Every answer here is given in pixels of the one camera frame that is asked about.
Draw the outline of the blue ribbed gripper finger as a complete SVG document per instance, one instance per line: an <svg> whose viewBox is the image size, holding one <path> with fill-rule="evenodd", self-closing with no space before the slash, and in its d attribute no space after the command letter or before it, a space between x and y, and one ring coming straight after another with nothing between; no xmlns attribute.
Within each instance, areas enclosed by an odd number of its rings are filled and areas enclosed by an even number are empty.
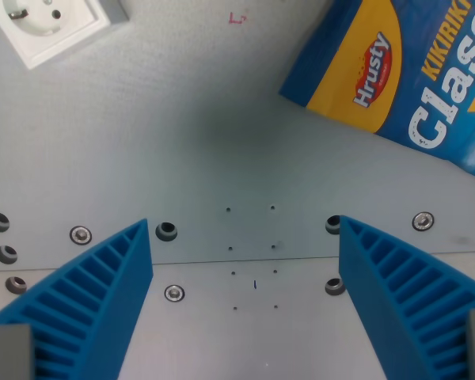
<svg viewBox="0 0 475 380"><path fill-rule="evenodd" d="M0 325L30 326L36 379L117 379L152 279L143 219L18 296Z"/></svg>
<svg viewBox="0 0 475 380"><path fill-rule="evenodd" d="M475 280L348 216L340 217L339 273L388 379L469 378Z"/></svg>

